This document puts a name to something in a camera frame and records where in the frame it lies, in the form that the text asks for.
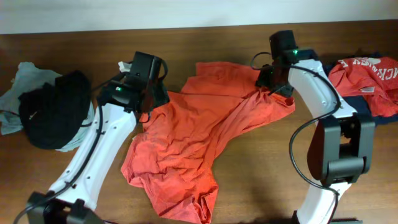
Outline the orange t-shirt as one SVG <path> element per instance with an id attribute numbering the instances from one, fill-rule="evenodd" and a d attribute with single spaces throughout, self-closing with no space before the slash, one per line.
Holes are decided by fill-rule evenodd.
<path id="1" fill-rule="evenodd" d="M 145 118 L 121 173 L 160 217 L 210 223 L 218 195 L 211 167 L 228 141 L 294 112 L 294 100 L 258 88 L 258 76 L 236 63 L 197 63 L 182 90 Z"/>

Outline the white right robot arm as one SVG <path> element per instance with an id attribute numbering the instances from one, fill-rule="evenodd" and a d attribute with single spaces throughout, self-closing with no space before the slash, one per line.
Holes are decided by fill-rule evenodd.
<path id="1" fill-rule="evenodd" d="M 270 65 L 259 68 L 273 93 L 290 85 L 313 118 L 295 130 L 289 140 L 290 161 L 309 184 L 303 204 L 294 211 L 292 223 L 335 223 L 334 215 L 343 194 L 370 170 L 375 123 L 358 114 L 337 92 L 311 49 L 272 50 Z M 307 177 L 294 158 L 294 141 L 301 131 L 315 125 L 308 148 Z"/>

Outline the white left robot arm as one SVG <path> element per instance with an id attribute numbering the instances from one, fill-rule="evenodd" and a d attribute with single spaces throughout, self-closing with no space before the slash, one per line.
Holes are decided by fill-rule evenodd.
<path id="1" fill-rule="evenodd" d="M 164 77 L 116 75 L 99 86 L 98 107 L 82 144 L 45 194 L 33 192 L 25 209 L 29 223 L 104 223 L 95 209 L 106 174 L 139 117 L 169 102 Z"/>

